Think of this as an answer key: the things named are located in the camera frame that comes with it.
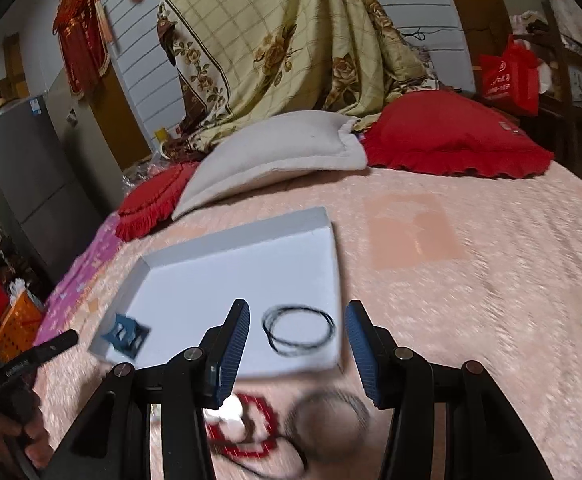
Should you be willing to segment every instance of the sticker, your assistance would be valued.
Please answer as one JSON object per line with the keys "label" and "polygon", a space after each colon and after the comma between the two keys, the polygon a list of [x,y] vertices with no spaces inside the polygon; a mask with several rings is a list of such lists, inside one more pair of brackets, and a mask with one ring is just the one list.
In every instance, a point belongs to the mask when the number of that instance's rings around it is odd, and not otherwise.
{"label": "sticker", "polygon": [[40,110],[40,103],[37,101],[37,99],[31,99],[28,103],[31,105],[31,111],[33,112],[33,115],[42,114],[42,110]]}

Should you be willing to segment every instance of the white box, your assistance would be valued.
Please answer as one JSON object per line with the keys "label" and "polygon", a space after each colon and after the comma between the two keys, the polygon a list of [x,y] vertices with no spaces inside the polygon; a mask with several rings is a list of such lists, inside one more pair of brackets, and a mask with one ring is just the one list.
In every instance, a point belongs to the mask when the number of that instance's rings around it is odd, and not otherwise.
{"label": "white box", "polygon": [[[247,301],[251,312],[238,377],[326,370],[338,364],[340,274],[324,207],[234,227],[141,257],[104,314],[89,351],[112,364],[132,361],[101,337],[112,329],[119,312],[151,330],[135,367],[164,364],[178,352],[197,346],[207,329],[222,324],[236,298]],[[334,337],[309,354],[285,357],[274,352],[262,318],[268,309],[287,305],[327,313],[335,323]],[[311,343],[327,330],[322,316],[292,312],[279,319],[274,333]]]}

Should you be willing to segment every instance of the blue plastic piece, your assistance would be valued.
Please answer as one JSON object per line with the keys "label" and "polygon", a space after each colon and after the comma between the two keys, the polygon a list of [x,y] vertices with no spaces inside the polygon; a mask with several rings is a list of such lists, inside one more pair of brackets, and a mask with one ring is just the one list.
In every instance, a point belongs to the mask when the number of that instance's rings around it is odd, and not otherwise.
{"label": "blue plastic piece", "polygon": [[116,312],[116,322],[110,332],[102,337],[113,345],[118,352],[135,359],[149,333],[149,329],[132,317]]}
{"label": "blue plastic piece", "polygon": [[353,351],[353,357],[356,360],[357,373],[362,380],[365,394],[367,394],[369,399],[373,400],[375,405],[378,405],[380,402],[378,385],[379,366],[373,356],[369,341],[367,341],[367,337],[365,336],[364,330],[362,330],[362,326],[357,319],[356,312],[351,303],[347,305],[345,310],[344,323],[347,329],[347,336],[349,337],[349,344]]}
{"label": "blue plastic piece", "polygon": [[215,391],[215,399],[220,406],[225,402],[226,397],[231,395],[235,378],[238,375],[242,352],[249,334],[249,319],[249,306],[244,303],[235,329],[231,334],[231,339],[226,346],[225,355],[220,361],[220,373]]}

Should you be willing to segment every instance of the human hand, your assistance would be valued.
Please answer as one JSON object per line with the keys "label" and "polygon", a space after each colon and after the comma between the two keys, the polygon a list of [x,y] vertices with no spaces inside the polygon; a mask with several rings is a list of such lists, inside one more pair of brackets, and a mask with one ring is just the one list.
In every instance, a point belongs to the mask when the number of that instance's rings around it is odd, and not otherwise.
{"label": "human hand", "polygon": [[[37,469],[45,468],[53,456],[53,449],[49,446],[49,434],[44,428],[44,417],[39,408],[37,408],[33,420],[24,427],[24,432],[33,441],[26,446],[24,453]],[[0,414],[0,462],[11,472],[17,472],[18,468],[15,466],[13,458],[8,451],[4,437],[17,437],[21,433],[22,426],[20,424]]]}

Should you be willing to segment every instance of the white pillow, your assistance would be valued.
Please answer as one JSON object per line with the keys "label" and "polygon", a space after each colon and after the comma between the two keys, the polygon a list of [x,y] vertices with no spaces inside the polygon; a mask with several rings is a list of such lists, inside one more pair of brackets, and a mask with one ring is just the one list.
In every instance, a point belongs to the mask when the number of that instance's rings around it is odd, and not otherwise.
{"label": "white pillow", "polygon": [[303,110],[251,124],[198,166],[171,218],[238,193],[315,170],[363,170],[367,155],[351,133],[357,119]]}

